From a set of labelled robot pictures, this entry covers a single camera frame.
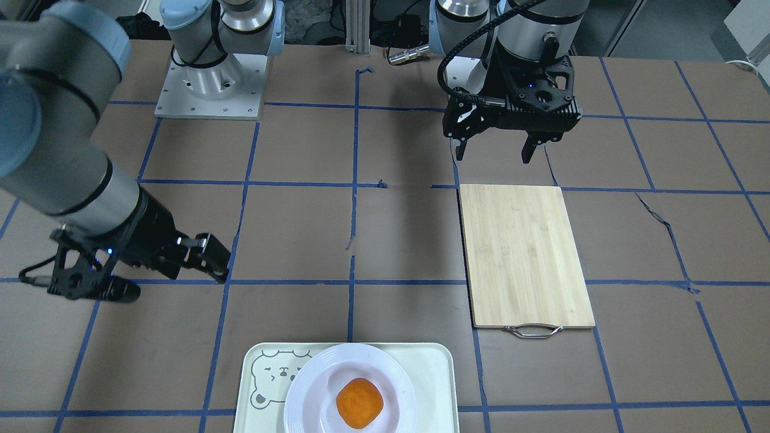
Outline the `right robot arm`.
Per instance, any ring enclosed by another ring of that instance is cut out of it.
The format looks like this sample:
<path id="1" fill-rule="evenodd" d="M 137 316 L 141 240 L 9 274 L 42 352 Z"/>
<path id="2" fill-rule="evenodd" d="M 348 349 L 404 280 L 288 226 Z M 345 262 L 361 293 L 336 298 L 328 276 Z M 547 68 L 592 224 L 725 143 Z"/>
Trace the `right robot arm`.
<path id="1" fill-rule="evenodd" d="M 165 118 L 255 120 L 266 58 L 282 52 L 280 1 L 162 1 L 176 54 L 158 100 Z M 175 279 L 227 280 L 230 253 L 210 233 L 176 230 L 170 211 L 91 142 L 126 76 L 131 44 L 115 19 L 57 2 L 36 22 L 2 21 L 2 189 L 60 222 L 50 276 L 19 280 L 67 299 L 131 302 L 116 263 Z"/>

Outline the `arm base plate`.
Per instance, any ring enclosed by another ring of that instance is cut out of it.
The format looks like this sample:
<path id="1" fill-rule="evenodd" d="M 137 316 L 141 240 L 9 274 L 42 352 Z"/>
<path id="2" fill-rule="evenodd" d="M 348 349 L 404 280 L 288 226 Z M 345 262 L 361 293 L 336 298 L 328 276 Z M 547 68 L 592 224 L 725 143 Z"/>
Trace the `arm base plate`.
<path id="1" fill-rule="evenodd" d="M 176 120 L 258 120 L 270 64 L 270 57 L 239 53 L 208 69 L 171 63 L 155 115 Z"/>
<path id="2" fill-rule="evenodd" d="M 464 85 L 465 90 L 472 94 L 478 94 L 482 90 L 487 79 L 491 58 L 492 53 L 484 58 L 471 58 L 472 68 Z"/>

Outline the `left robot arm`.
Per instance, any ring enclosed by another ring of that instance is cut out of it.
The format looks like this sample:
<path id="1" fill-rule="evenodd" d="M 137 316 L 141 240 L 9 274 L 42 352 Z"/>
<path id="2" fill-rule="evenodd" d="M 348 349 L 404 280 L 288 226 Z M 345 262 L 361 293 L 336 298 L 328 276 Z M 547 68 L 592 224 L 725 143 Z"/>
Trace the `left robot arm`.
<path id="1" fill-rule="evenodd" d="M 448 94 L 443 134 L 462 160 L 487 129 L 524 131 L 522 160 L 583 116 L 568 52 L 586 1 L 432 1 L 429 48 Z"/>

